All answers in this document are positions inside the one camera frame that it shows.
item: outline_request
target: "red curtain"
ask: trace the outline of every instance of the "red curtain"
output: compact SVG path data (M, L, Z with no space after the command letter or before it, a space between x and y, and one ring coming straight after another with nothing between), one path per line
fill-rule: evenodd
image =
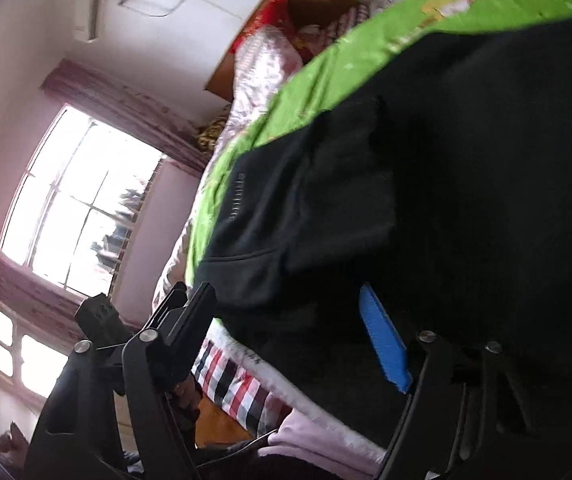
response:
M64 59L43 82L46 94L149 144L193 176L210 153L197 143L198 129L153 97L102 73Z
M56 285L50 285L9 260L0 251L0 301L35 327L72 344L84 339L74 320L80 301L73 301Z

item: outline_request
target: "screw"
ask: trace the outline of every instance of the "screw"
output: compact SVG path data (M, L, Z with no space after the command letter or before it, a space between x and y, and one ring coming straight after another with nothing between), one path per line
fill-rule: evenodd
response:
M92 346L92 344L90 341L88 341L88 339L77 341L77 343L74 344L74 351L78 354L84 354L90 350L90 346Z
M489 341L486 344L486 350L491 354L500 354L502 352L502 345L497 341Z
M431 330L422 330L421 332L419 332L419 341L421 341L422 343L432 343L433 341L435 341L435 338L437 337L437 335L434 332L431 332Z
M144 343L150 343L150 341L154 341L159 336L159 332L153 328L146 328L141 334L139 334L139 338Z

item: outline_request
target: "checkered fabric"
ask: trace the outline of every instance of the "checkered fabric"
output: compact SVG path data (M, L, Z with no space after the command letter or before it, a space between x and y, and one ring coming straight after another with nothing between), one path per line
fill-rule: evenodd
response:
M370 9L365 5L359 4L348 9L337 20L321 31L322 50L329 47L333 41L341 38L349 30L368 20L369 16Z
M208 399L239 422L252 436L278 428L291 407L204 339L192 373Z

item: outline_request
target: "red cloth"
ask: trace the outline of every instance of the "red cloth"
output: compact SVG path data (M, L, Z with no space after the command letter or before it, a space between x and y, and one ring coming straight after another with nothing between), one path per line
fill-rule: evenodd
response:
M288 0L269 0L266 6L260 10L252 22L248 23L242 33L230 47L230 53L234 54L243 43L243 40L252 36L255 32L266 25L277 27L290 41L295 37L295 26L290 21L288 13Z

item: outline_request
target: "green blanket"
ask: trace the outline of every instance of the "green blanket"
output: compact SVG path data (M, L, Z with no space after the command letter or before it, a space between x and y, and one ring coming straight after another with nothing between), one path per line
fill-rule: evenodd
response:
M572 18L572 0L404 0L351 30L284 85L267 113L226 146L195 198L186 282L192 285L240 155L334 108L429 32L498 32L566 18Z

